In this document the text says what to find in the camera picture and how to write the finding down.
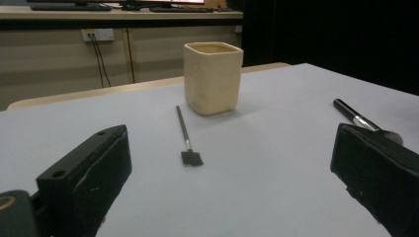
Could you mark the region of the white wall socket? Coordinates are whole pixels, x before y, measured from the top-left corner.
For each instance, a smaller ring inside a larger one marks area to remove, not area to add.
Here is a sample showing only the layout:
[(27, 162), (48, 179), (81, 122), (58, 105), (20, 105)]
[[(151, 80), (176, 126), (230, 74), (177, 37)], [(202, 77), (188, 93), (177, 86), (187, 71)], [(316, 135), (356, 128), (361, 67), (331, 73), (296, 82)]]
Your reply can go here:
[(112, 41), (115, 39), (113, 29), (82, 29), (81, 34), (84, 41)]

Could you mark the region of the black keyboard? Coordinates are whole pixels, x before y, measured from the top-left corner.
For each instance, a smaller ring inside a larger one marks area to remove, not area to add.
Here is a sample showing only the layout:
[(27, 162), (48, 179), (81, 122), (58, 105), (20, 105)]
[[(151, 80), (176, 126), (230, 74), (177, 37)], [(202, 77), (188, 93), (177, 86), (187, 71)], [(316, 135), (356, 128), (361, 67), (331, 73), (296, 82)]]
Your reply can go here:
[(31, 5), (33, 11), (104, 11), (109, 12), (113, 8), (110, 6), (98, 4), (73, 4), (73, 5), (60, 5), (60, 4), (46, 4), (46, 5)]
[(212, 13), (213, 10), (207, 8), (164, 8), (153, 7), (149, 8), (153, 13)]

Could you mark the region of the white table mat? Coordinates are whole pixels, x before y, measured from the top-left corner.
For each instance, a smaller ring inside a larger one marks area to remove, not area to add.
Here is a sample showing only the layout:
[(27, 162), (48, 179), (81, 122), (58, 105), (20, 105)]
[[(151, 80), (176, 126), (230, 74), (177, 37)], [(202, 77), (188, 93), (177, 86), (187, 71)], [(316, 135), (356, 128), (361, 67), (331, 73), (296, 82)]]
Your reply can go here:
[[(331, 172), (341, 99), (419, 152), (419, 97), (310, 64), (246, 73), (236, 108), (203, 117), (181, 85), (0, 112), (0, 193), (123, 124), (132, 172), (98, 237), (389, 237)], [(186, 145), (203, 166), (183, 164)]]

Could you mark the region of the cream square cup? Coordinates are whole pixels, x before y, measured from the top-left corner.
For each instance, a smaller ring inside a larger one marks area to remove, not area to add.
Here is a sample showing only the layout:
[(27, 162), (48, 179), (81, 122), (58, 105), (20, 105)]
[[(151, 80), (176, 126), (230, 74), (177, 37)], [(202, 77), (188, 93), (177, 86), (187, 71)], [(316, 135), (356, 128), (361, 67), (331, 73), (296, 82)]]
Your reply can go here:
[(233, 110), (238, 102), (244, 51), (225, 42), (184, 45), (184, 92), (199, 115)]

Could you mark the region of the black curtain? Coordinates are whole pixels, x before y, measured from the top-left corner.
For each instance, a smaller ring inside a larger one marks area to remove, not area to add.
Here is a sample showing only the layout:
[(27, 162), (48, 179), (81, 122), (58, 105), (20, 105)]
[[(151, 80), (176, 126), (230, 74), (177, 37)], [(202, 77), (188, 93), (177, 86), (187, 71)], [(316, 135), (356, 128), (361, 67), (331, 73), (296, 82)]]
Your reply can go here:
[(419, 96), (419, 0), (245, 0), (242, 47)]

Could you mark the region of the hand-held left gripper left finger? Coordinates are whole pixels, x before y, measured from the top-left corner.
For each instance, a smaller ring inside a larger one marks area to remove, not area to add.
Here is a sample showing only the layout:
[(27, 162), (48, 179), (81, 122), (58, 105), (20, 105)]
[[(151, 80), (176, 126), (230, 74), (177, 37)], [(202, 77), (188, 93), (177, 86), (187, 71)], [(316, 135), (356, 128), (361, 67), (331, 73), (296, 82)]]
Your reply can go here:
[(95, 237), (132, 170), (127, 128), (101, 130), (37, 177), (53, 237)]

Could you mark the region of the beige desk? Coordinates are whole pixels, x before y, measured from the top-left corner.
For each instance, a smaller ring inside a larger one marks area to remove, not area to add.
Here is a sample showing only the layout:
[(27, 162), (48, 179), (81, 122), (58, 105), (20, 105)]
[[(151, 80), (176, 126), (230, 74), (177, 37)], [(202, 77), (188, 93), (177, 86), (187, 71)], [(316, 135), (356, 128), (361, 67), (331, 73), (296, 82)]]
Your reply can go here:
[(112, 10), (33, 11), (29, 6), (0, 6), (0, 31), (81, 30), (239, 26), (241, 12), (153, 13)]

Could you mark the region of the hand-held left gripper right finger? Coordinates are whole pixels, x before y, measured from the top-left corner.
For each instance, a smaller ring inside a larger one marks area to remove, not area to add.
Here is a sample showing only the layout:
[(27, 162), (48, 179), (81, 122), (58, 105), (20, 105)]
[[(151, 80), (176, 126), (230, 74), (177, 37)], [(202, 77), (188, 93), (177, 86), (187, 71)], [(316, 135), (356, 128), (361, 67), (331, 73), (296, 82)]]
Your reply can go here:
[(391, 237), (419, 237), (419, 154), (341, 123), (330, 170)]

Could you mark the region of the wooden table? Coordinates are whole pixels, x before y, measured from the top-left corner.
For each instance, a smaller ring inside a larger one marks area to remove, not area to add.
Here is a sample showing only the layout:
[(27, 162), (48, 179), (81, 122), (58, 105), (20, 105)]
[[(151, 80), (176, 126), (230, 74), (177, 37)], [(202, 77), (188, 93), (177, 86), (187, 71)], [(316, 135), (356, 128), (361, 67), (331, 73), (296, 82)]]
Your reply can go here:
[(147, 82), (141, 82), (141, 83), (110, 87), (110, 88), (46, 96), (46, 97), (27, 99), (27, 100), (22, 100), (22, 101), (12, 103), (7, 108), (7, 110), (8, 111), (18, 110), (18, 109), (53, 104), (53, 103), (58, 103), (58, 102), (72, 101), (72, 100), (112, 95), (112, 94), (118, 94), (118, 93), (127, 93), (131, 91), (140, 91), (140, 90), (153, 89), (153, 88), (159, 88), (159, 87), (177, 85), (177, 84), (183, 84), (183, 83), (184, 83), (184, 77), (179, 76), (179, 77), (173, 77), (173, 78), (165, 78), (165, 79), (159, 79), (159, 80), (154, 80), (154, 81), (147, 81)]

